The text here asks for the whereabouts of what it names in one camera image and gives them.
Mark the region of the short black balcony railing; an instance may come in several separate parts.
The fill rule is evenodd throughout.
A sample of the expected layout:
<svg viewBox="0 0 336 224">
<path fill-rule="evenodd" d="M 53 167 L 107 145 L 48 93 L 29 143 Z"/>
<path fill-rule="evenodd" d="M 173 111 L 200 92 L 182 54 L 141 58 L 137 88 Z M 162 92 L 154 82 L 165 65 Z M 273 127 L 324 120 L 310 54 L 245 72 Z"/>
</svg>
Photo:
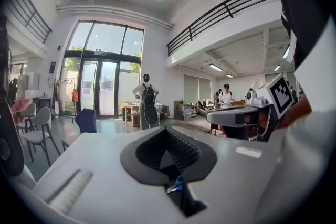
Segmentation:
<svg viewBox="0 0 336 224">
<path fill-rule="evenodd" d="M 42 18 L 32 0 L 6 0 L 14 17 L 40 42 L 45 43 L 52 29 Z"/>
</svg>

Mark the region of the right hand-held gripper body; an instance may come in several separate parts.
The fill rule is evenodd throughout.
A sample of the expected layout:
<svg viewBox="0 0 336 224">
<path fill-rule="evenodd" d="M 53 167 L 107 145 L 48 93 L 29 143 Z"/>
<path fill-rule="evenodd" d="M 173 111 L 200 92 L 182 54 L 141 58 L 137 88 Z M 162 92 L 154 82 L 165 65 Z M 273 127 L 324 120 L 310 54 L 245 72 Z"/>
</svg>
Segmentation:
<svg viewBox="0 0 336 224">
<path fill-rule="evenodd" d="M 258 97 L 266 98 L 270 105 L 260 111 L 257 125 L 246 127 L 252 135 L 250 140 L 266 142 L 277 129 L 280 119 L 294 104 L 294 98 L 283 74 L 271 78 L 255 91 Z"/>
</svg>

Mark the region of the blue-handled scissors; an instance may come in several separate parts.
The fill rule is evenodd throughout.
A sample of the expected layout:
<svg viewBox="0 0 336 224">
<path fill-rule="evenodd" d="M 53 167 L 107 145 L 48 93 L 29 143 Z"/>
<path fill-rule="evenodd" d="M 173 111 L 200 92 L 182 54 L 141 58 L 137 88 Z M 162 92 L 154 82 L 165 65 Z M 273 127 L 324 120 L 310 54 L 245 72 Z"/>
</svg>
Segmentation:
<svg viewBox="0 0 336 224">
<path fill-rule="evenodd" d="M 181 192 L 183 190 L 183 185 L 184 185 L 184 181 L 183 181 L 183 176 L 180 175 L 175 182 L 172 184 L 172 186 L 170 186 L 166 193 L 170 194 L 170 193 L 174 193 L 174 192 Z"/>
</svg>

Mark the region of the glass entrance doors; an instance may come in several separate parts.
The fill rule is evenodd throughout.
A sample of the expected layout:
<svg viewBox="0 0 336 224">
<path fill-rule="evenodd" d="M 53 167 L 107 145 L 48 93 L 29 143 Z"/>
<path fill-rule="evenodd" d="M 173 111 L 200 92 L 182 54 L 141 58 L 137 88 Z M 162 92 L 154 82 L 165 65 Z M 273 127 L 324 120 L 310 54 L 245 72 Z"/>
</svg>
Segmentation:
<svg viewBox="0 0 336 224">
<path fill-rule="evenodd" d="M 96 111 L 99 118 L 120 118 L 124 103 L 135 103 L 140 81 L 144 31 L 127 25 L 78 21 L 65 51 L 60 77 L 76 80 L 77 114 Z"/>
</svg>

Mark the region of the black low shelf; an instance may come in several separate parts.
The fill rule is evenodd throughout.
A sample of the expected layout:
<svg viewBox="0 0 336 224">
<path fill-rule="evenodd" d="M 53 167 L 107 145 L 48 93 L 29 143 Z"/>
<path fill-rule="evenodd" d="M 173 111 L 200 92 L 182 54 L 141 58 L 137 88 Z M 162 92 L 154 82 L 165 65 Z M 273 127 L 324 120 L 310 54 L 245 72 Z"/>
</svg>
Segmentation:
<svg viewBox="0 0 336 224">
<path fill-rule="evenodd" d="M 48 107 L 51 110 L 51 98 L 48 98 L 46 96 L 34 97 L 33 102 L 36 105 L 36 113 L 38 113 L 39 110 L 43 107 Z"/>
</svg>

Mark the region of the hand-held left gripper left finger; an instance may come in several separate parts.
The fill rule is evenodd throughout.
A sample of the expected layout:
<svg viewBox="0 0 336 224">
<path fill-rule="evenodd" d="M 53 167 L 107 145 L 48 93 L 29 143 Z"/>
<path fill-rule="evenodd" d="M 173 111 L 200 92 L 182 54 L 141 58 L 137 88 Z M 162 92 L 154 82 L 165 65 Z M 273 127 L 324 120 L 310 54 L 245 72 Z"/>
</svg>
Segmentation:
<svg viewBox="0 0 336 224">
<path fill-rule="evenodd" d="M 149 131 L 83 134 L 46 171 L 33 189 L 48 201 L 76 171 L 92 178 L 69 217 L 87 224 L 180 224 L 184 215 L 162 186 L 136 181 L 123 168 L 120 154 L 126 145 Z"/>
</svg>

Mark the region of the grey chair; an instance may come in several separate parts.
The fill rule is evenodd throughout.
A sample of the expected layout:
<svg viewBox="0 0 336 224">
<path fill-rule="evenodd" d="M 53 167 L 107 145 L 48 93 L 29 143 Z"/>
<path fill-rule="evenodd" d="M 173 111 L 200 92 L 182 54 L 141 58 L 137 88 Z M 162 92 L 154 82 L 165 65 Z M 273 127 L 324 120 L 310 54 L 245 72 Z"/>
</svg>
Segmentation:
<svg viewBox="0 0 336 224">
<path fill-rule="evenodd" d="M 48 139 L 51 140 L 58 155 L 61 155 L 51 134 L 51 126 L 51 110 L 49 107 L 42 107 L 35 116 L 25 120 L 25 133 L 23 134 L 23 139 L 28 145 L 31 161 L 34 161 L 31 145 L 37 145 L 44 151 L 49 167 L 51 166 L 51 162 L 46 144 Z"/>
<path fill-rule="evenodd" d="M 30 103 L 23 111 L 18 111 L 15 114 L 16 126 L 23 134 L 29 131 L 34 131 L 36 125 L 31 124 L 30 119 L 36 115 L 36 105 Z"/>
</svg>

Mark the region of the pink jacket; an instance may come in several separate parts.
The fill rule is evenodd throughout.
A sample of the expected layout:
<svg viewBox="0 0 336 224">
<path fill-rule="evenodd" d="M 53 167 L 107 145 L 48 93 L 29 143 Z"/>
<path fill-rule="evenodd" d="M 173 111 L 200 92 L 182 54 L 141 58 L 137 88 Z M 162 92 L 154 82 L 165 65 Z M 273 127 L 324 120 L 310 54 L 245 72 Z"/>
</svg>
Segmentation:
<svg viewBox="0 0 336 224">
<path fill-rule="evenodd" d="M 31 99 L 28 98 L 18 98 L 16 102 L 12 105 L 11 110 L 12 114 L 15 115 L 16 112 L 23 112 L 29 104 L 32 103 Z"/>
</svg>

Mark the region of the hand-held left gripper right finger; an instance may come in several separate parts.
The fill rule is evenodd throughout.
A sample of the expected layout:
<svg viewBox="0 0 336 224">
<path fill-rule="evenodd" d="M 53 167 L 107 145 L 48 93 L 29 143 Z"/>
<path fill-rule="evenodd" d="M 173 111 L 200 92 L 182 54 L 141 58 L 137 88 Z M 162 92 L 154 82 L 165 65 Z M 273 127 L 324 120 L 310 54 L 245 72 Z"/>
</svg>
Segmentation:
<svg viewBox="0 0 336 224">
<path fill-rule="evenodd" d="M 211 136 L 179 126 L 172 130 L 212 147 L 217 163 L 204 180 L 188 184 L 191 196 L 206 208 L 190 217 L 175 210 L 165 218 L 167 224 L 255 224 L 260 199 L 278 162 L 283 130 L 273 132 L 267 143 Z"/>
</svg>

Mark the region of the white side table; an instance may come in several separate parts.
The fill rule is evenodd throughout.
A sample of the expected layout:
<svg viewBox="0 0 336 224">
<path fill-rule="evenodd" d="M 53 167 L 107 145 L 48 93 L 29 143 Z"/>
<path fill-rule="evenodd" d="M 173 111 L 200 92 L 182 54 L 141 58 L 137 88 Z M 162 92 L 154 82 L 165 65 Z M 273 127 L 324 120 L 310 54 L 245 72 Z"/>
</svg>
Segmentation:
<svg viewBox="0 0 336 224">
<path fill-rule="evenodd" d="M 161 112 L 161 108 L 162 105 L 159 103 L 155 103 L 154 105 L 155 109 L 156 109 L 156 113 L 158 115 L 157 117 L 157 124 L 160 125 L 161 124 L 161 119 L 160 119 L 160 112 Z M 130 117 L 131 119 L 131 113 L 133 111 L 135 111 L 136 113 L 140 113 L 139 112 L 139 104 L 138 103 L 124 103 L 123 105 L 120 106 L 120 108 L 122 109 L 122 111 L 124 111 L 124 122 L 125 122 L 125 131 L 128 132 L 128 117 Z"/>
</svg>

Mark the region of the white ceiling pipes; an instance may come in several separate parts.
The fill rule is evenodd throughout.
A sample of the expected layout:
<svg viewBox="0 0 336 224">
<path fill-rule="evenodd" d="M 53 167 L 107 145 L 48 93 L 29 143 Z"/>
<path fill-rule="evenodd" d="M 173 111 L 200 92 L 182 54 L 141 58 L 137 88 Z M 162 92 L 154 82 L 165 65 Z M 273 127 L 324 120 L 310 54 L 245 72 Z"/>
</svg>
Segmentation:
<svg viewBox="0 0 336 224">
<path fill-rule="evenodd" d="M 65 5 L 65 6 L 57 6 L 56 11 L 59 14 L 67 14 L 67 13 L 99 13 L 105 15 L 115 15 L 129 19 L 136 19 L 145 23 L 149 23 L 152 25 L 159 26 L 161 28 L 171 30 L 174 25 L 163 20 L 157 19 L 155 17 L 145 15 L 142 13 L 138 13 L 135 11 L 131 11 L 124 8 L 114 7 L 114 6 L 106 6 L 106 5 Z"/>
</svg>

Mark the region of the dark blue chair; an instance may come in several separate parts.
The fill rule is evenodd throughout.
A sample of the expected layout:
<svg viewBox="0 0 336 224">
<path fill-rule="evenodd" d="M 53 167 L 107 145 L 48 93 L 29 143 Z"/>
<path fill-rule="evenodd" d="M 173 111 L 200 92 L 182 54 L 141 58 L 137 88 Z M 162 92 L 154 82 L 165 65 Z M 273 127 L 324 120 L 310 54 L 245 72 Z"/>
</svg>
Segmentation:
<svg viewBox="0 0 336 224">
<path fill-rule="evenodd" d="M 82 134 L 82 133 L 96 133 L 96 112 L 92 109 L 81 110 L 74 118 L 74 122 L 79 128 L 79 133 L 76 133 L 70 137 L 62 139 L 62 146 L 64 151 Z"/>
</svg>

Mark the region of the long black mezzanine railing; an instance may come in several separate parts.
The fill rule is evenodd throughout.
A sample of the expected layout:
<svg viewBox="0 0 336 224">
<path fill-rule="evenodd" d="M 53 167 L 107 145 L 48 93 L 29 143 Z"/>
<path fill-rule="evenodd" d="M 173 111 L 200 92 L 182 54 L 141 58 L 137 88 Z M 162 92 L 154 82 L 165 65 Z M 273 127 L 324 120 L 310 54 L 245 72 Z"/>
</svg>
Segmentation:
<svg viewBox="0 0 336 224">
<path fill-rule="evenodd" d="M 167 55 L 171 56 L 201 33 L 226 19 L 232 19 L 250 8 L 273 0 L 224 0 L 200 16 L 183 31 L 176 35 L 167 45 Z"/>
</svg>

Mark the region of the white cabinet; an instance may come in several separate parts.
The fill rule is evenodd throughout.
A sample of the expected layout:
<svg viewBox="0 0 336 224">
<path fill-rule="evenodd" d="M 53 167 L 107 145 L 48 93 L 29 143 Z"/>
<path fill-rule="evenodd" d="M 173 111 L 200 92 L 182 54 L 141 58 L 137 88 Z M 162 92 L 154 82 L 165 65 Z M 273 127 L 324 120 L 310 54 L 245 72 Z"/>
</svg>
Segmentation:
<svg viewBox="0 0 336 224">
<path fill-rule="evenodd" d="M 29 72 L 27 78 L 27 89 L 25 90 L 25 98 L 32 99 L 39 95 L 39 79 L 40 74 Z"/>
</svg>

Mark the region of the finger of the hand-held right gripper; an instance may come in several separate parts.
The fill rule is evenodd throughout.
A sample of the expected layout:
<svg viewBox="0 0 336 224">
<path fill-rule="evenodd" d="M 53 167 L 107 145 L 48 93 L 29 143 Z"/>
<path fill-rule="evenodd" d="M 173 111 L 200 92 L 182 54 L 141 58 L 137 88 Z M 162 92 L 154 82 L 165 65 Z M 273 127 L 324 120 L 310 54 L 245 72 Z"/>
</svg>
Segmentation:
<svg viewBox="0 0 336 224">
<path fill-rule="evenodd" d="M 262 108 L 253 106 L 233 106 L 208 112 L 209 123 L 223 127 L 245 127 L 257 125 Z"/>
</svg>

